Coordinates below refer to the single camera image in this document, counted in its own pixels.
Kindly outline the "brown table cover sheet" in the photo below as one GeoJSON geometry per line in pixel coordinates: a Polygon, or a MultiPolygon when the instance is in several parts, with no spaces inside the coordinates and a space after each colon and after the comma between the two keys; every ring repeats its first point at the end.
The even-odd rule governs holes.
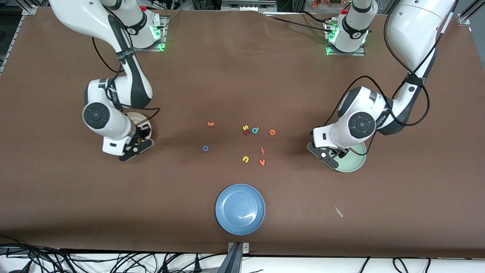
{"type": "Polygon", "coordinates": [[[485,71],[456,19],[423,122],[377,135],[352,173],[307,150],[355,78],[371,76],[388,96],[405,78],[385,20],[353,57],[326,55],[317,31],[257,12],[180,13],[165,51],[137,52],[161,111],[155,145],[121,162],[82,120],[86,86],[113,73],[90,37],[39,8],[0,76],[0,235],[73,249],[222,253],[246,241],[260,255],[485,257],[485,71]],[[216,219],[234,184],[265,201],[249,235],[216,219]]]}

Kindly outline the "grey power strip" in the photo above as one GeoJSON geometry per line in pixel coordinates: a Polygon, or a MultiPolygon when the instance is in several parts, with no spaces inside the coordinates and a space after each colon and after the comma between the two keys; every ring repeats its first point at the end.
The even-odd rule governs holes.
{"type": "Polygon", "coordinates": [[[276,0],[221,0],[221,11],[277,12],[276,0]]]}

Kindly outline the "orange decorative object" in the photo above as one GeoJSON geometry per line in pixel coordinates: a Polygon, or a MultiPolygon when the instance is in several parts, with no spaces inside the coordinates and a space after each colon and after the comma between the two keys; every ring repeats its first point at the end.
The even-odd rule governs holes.
{"type": "Polygon", "coordinates": [[[312,7],[319,8],[339,8],[345,4],[346,0],[313,0],[312,7]]]}

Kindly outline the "pale green plate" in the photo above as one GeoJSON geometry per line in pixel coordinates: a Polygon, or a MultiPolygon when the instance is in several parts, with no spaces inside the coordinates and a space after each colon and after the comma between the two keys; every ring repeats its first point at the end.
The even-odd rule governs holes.
{"type": "Polygon", "coordinates": [[[345,150],[347,153],[343,156],[336,156],[334,159],[338,163],[336,171],[350,173],[360,169],[366,160],[367,148],[364,142],[352,146],[345,150]]]}

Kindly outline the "beige brown plate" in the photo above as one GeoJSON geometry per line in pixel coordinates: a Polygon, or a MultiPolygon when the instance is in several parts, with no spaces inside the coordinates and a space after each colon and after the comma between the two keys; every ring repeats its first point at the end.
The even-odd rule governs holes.
{"type": "MultiPolygon", "coordinates": [[[[137,126],[142,126],[145,123],[149,123],[151,125],[148,118],[143,114],[140,114],[137,112],[126,112],[124,113],[124,115],[127,116],[133,122],[133,124],[136,126],[136,130],[137,130],[137,126]]],[[[151,138],[152,138],[152,132],[153,132],[153,128],[151,125],[151,138]]]]}

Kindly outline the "aluminium frame rail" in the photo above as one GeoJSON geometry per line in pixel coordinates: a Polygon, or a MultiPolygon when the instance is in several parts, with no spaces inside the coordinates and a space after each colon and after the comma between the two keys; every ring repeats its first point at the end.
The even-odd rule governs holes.
{"type": "Polygon", "coordinates": [[[37,9],[38,4],[33,0],[0,0],[0,75],[4,72],[25,18],[34,15],[37,9]]]}
{"type": "Polygon", "coordinates": [[[469,25],[470,19],[485,7],[485,0],[473,0],[461,13],[457,15],[459,25],[469,25]]]}

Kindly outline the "blue plate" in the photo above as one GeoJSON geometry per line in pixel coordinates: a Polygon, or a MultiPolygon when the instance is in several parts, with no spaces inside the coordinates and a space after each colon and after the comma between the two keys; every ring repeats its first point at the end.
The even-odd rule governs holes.
{"type": "Polygon", "coordinates": [[[215,206],[216,219],[228,233],[237,236],[255,232],[266,216],[261,193],[248,184],[230,185],[219,195],[215,206]]]}

